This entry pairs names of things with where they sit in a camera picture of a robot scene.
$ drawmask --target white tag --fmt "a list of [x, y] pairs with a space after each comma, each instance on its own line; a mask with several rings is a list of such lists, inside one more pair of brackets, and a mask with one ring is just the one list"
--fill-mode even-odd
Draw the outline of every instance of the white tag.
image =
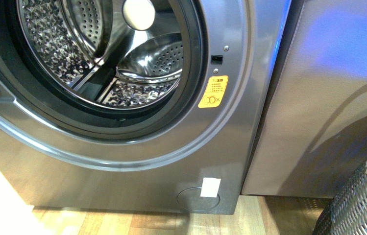
[[217, 197], [221, 179], [203, 178], [201, 197]]

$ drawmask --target silver washing machine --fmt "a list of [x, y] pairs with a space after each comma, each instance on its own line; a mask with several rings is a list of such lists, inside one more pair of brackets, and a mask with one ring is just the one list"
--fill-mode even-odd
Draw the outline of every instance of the silver washing machine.
[[0, 0], [1, 172], [35, 206], [232, 214], [289, 7]]

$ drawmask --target wicker basket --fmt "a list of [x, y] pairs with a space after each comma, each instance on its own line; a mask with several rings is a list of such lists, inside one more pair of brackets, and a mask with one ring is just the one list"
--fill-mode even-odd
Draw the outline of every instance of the wicker basket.
[[313, 235], [367, 235], [367, 162], [322, 212]]

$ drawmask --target yellow warning label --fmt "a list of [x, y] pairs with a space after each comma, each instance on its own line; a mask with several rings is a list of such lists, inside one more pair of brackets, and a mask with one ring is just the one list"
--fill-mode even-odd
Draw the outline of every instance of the yellow warning label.
[[202, 100], [198, 107], [215, 108], [221, 104], [223, 95], [225, 94], [226, 85], [228, 84], [228, 76], [214, 76], [210, 77], [208, 86], [203, 94]]

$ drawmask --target metal panel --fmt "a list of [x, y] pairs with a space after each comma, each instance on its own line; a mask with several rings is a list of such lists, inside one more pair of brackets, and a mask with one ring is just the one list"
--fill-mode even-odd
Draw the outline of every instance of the metal panel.
[[367, 159], [367, 1], [305, 1], [243, 194], [332, 197]]

